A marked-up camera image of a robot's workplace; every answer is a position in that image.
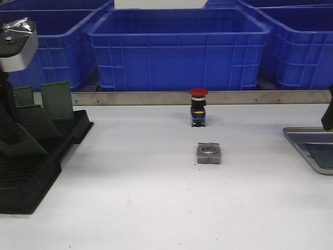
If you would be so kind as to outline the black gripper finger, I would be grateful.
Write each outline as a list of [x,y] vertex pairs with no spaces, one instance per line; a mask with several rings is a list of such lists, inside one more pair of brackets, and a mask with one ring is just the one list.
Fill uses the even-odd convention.
[[330,103],[328,105],[327,110],[325,111],[325,113],[323,114],[322,118],[321,118],[321,123],[323,126],[323,129],[326,131],[330,131],[333,128],[333,114],[332,114],[332,107],[333,107],[333,85],[330,86],[329,88],[330,94],[331,94],[331,100]]

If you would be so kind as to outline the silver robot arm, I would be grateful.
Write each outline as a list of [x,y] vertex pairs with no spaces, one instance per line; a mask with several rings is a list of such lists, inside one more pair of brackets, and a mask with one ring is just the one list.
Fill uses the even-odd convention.
[[36,24],[28,17],[1,22],[1,141],[9,145],[23,141],[9,73],[27,68],[38,44]]

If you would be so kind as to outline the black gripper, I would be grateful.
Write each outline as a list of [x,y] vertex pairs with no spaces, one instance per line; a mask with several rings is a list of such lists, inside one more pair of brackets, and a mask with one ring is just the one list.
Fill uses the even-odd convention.
[[20,123],[9,74],[1,71],[1,141],[13,145],[22,142],[16,124]]

